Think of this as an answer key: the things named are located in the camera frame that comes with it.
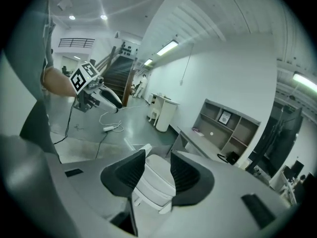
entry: white desk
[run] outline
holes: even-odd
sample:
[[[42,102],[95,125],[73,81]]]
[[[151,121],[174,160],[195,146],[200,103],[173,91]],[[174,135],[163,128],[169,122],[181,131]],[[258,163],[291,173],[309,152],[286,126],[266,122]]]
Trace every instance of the white desk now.
[[[286,186],[286,193],[289,197],[289,200],[290,200],[290,203],[291,205],[295,205],[297,202],[296,202],[296,197],[295,197],[295,194],[293,192],[293,185],[288,181],[288,179],[285,177],[285,174],[284,172],[281,172],[281,178]]]
[[[150,103],[148,117],[150,117],[153,108],[159,110],[160,115],[156,128],[160,132],[166,132],[179,104],[154,93],[150,95],[148,102]]]
[[[198,153],[201,156],[207,157],[213,161],[225,163],[222,159],[220,159],[217,156],[217,154],[222,155],[220,149],[218,149],[214,144],[208,141],[205,137],[199,136],[191,128],[182,128],[182,127],[178,127],[178,128],[180,129],[179,135],[177,139],[175,140],[175,143],[173,144],[168,154],[170,154],[172,150],[187,152],[185,149],[185,145],[187,143],[190,143],[198,151]]]

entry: white wall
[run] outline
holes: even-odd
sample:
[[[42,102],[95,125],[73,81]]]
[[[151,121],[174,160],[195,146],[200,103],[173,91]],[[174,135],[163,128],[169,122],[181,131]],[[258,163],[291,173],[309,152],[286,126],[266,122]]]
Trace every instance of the white wall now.
[[[56,55],[64,54],[64,53],[73,53],[73,54],[84,54],[90,55],[92,53],[92,48],[78,48],[78,47],[59,47],[56,50]]]
[[[89,59],[94,59],[98,63],[111,53],[113,46],[119,48],[121,44],[121,39],[96,38]]]
[[[307,118],[303,119],[296,142],[284,164],[292,167],[296,160],[304,164],[300,176],[317,172],[317,126]]]
[[[62,57],[60,65],[61,67],[66,66],[67,71],[74,71],[77,68],[79,63],[80,63],[79,60]]]
[[[142,72],[140,75],[136,75],[136,74],[134,75],[132,84],[135,84],[135,85],[139,84],[140,81],[141,81],[141,79],[142,79],[142,77],[143,77],[143,74],[145,74],[145,76],[146,76],[146,78],[147,78],[147,80],[148,80],[148,82],[149,82],[150,73],[149,73],[148,71],[144,71],[144,72]]]
[[[115,34],[116,31],[111,31],[106,28],[101,29],[94,27],[73,27],[65,31],[64,38],[114,38]],[[120,32],[119,38],[138,45],[140,45],[142,42],[142,37],[126,32]]]
[[[61,59],[62,59],[62,55],[58,53],[58,49],[59,49],[59,42],[60,39],[63,38],[63,35],[65,34],[66,29],[63,28],[61,25],[57,24],[55,22],[56,26],[53,30],[52,33],[52,49],[53,49],[53,62],[54,62],[54,67],[61,70]]]
[[[180,103],[171,126],[192,127],[207,98],[259,122],[259,129],[237,163],[240,166],[259,141],[271,113],[276,89],[276,57],[271,34],[209,39],[174,52],[151,71],[145,98],[162,92]],[[188,67],[180,85],[186,63]]]

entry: wall shelf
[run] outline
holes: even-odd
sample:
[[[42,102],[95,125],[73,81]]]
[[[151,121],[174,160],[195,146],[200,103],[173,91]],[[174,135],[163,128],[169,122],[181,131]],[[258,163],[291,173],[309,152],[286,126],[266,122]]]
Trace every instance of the wall shelf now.
[[[238,141],[240,144],[244,145],[245,147],[248,147],[245,143],[243,143],[241,140],[237,139],[236,137],[232,136],[232,138]]]
[[[219,122],[219,121],[216,121],[215,119],[212,119],[212,118],[210,118],[209,116],[207,116],[207,115],[205,115],[205,114],[203,114],[203,113],[200,113],[200,114],[201,114],[202,116],[204,116],[205,118],[210,119],[212,122],[215,122],[215,123],[219,124],[220,126],[222,126],[223,128],[225,128],[225,129],[227,129],[227,130],[233,132],[232,129],[230,129],[229,127],[227,127],[227,126],[224,125],[223,123],[221,123],[221,122]]]
[[[223,111],[231,113],[227,124],[219,122]],[[225,156],[241,156],[257,132],[259,123],[230,108],[205,100],[194,127]]]

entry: fluorescent tube light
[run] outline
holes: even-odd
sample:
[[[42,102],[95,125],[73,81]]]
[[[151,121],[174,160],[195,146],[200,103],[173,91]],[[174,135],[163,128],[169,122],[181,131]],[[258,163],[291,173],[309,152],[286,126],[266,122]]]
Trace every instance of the fluorescent tube light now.
[[[158,55],[162,56],[163,54],[165,54],[167,51],[170,51],[172,48],[175,48],[178,45],[178,43],[176,41],[171,41],[170,43],[168,43],[164,48],[162,48],[159,52]]]
[[[302,83],[303,85],[306,85],[307,87],[311,88],[313,91],[317,93],[317,84],[305,78],[303,75],[295,73],[293,76],[293,79],[296,80],[297,82]]]
[[[152,62],[153,62],[152,59],[148,59],[148,60],[144,63],[144,65],[149,65],[149,64],[152,63]]]

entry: balcony railing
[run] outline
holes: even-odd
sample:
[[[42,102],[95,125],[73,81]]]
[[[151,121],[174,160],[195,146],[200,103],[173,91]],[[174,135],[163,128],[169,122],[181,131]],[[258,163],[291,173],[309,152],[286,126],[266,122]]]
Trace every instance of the balcony railing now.
[[[89,48],[93,47],[95,39],[86,38],[63,38],[59,42],[59,47],[75,47],[75,48]]]

